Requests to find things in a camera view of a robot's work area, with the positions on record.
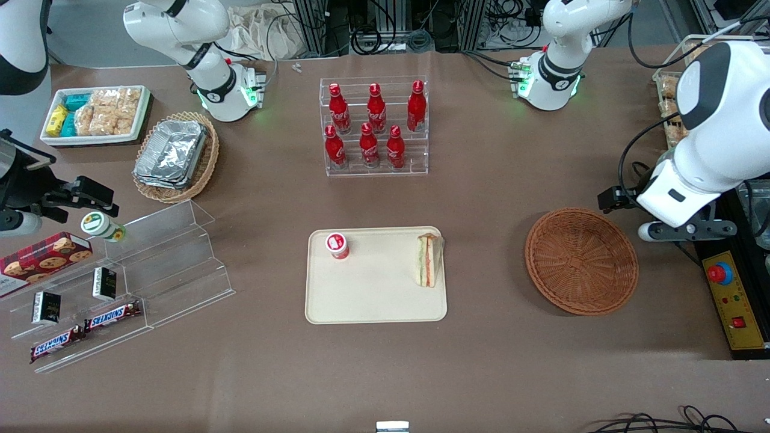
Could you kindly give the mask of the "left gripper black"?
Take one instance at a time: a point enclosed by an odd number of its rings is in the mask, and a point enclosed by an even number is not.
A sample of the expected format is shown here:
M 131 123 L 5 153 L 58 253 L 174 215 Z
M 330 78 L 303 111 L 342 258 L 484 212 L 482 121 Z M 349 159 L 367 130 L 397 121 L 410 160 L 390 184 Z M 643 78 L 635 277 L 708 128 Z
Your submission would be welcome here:
M 597 195 L 597 205 L 603 214 L 609 214 L 619 209 L 639 208 L 637 192 L 623 192 L 620 186 L 612 186 Z

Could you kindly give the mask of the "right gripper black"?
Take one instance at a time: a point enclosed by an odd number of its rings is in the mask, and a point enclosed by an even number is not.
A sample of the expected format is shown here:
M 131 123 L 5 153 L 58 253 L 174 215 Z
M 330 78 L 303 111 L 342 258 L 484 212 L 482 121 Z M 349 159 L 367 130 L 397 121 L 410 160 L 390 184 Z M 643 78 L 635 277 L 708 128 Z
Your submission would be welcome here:
M 2 209 L 66 207 L 94 209 L 116 218 L 119 205 L 114 191 L 87 176 L 66 183 L 56 180 L 51 165 L 56 158 L 2 131 Z

